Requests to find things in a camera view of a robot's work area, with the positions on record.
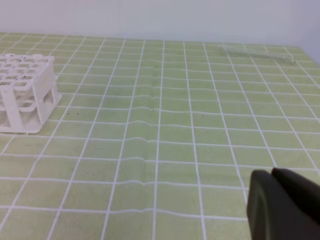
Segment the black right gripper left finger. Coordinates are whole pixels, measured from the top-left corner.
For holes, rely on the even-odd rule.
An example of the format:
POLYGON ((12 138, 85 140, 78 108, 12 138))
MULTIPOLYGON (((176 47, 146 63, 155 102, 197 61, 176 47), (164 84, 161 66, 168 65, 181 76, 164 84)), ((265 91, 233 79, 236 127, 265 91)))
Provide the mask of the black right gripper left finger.
POLYGON ((272 172, 250 176, 247 218, 253 240, 318 240, 320 215, 307 215, 287 194, 272 172))

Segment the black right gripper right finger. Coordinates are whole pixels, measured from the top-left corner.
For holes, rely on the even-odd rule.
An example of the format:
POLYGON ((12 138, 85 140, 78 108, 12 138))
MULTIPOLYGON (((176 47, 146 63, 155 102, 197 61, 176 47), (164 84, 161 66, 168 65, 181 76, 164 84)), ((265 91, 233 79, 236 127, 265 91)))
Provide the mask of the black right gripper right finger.
POLYGON ((307 215, 320 214, 318 184, 286 168, 274 168, 271 174, 303 212, 307 215))

